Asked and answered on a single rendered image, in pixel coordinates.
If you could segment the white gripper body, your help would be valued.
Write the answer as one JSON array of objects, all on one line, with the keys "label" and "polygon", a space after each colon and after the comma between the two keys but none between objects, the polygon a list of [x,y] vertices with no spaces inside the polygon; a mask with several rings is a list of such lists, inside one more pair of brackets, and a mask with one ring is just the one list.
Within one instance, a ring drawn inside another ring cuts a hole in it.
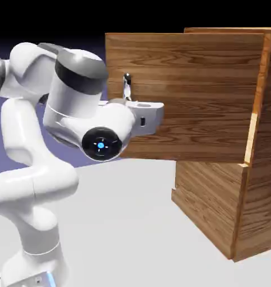
[{"label": "white gripper body", "polygon": [[161,125],[164,103],[127,101],[127,107],[135,116],[132,136],[153,135]]}]

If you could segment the plain wooden cabinet door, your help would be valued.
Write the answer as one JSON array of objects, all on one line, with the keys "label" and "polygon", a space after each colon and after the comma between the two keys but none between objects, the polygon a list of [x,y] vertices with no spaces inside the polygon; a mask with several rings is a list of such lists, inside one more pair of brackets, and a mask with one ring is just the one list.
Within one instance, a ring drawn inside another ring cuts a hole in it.
[{"label": "plain wooden cabinet door", "polygon": [[176,192],[184,212],[211,241],[233,242],[246,164],[176,162]]}]

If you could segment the wooden cabinet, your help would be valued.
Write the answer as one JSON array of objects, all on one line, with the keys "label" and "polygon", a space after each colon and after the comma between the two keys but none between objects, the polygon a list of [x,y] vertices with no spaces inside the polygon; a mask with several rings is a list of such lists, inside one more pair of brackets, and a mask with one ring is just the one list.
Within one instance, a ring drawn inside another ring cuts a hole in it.
[{"label": "wooden cabinet", "polygon": [[247,171],[231,246],[226,248],[211,241],[184,212],[176,192],[176,175],[171,193],[172,201],[193,224],[226,258],[235,262],[271,249],[271,27],[237,28],[237,32],[262,34],[263,50],[243,163]]}]

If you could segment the curved metal door handle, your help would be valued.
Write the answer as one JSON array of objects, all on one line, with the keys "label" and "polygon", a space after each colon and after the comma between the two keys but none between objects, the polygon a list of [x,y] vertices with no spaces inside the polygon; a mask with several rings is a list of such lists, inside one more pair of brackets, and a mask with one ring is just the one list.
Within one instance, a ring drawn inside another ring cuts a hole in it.
[{"label": "curved metal door handle", "polygon": [[123,98],[129,101],[132,101],[131,84],[132,84],[131,75],[129,73],[125,73],[123,76]]}]

